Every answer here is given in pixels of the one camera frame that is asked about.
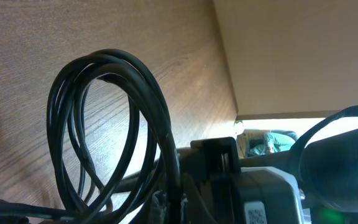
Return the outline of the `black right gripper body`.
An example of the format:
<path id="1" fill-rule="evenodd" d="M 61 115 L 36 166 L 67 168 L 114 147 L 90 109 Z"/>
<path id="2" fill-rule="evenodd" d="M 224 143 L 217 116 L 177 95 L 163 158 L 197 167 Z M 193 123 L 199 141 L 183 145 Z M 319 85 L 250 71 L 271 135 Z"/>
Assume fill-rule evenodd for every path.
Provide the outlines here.
<path id="1" fill-rule="evenodd" d="M 233 177 L 243 167 L 274 167 L 286 173 L 288 152 L 240 159 L 233 138 L 191 142 L 179 157 L 174 143 L 162 143 L 168 191 L 154 193 L 154 223 L 237 223 Z"/>

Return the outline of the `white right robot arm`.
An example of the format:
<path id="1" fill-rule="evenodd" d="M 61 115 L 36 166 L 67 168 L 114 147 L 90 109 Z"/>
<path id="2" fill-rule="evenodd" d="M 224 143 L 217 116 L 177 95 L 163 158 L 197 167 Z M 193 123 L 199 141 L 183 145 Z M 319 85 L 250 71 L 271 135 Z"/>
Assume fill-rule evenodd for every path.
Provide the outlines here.
<path id="1" fill-rule="evenodd" d="M 358 223 L 358 129 L 240 159 L 233 138 L 193 141 L 181 158 L 183 223 Z"/>

